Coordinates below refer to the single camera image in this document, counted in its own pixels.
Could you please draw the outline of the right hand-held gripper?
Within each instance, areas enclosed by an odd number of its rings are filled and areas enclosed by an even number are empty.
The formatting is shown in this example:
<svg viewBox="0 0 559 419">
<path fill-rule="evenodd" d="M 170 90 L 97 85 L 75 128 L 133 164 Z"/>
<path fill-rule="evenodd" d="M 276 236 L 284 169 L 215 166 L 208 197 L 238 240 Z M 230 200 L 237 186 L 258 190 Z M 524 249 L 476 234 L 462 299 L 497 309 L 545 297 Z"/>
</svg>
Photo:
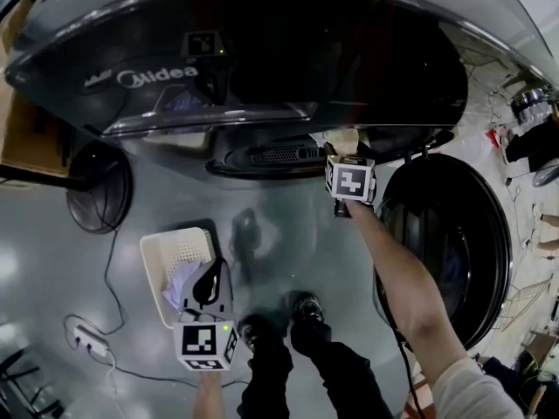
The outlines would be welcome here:
<svg viewBox="0 0 559 419">
<path fill-rule="evenodd" d="M 335 199 L 335 217 L 350 217 L 347 201 L 372 206 L 376 196 L 375 161 L 362 157 L 328 155 L 326 189 Z"/>
</svg>

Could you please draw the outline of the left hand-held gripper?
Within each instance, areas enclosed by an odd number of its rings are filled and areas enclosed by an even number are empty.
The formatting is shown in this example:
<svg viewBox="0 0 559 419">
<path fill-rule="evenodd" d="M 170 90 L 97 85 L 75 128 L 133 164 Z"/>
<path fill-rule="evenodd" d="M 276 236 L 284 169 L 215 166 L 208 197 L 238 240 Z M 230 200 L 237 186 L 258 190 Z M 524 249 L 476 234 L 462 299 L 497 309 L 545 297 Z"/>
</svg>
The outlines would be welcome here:
<svg viewBox="0 0 559 419">
<path fill-rule="evenodd" d="M 173 322 L 177 360 L 192 372 L 231 369 L 239 344 L 237 316 L 232 313 L 231 273 L 223 258 L 201 266 L 183 284 L 182 311 Z"/>
</svg>

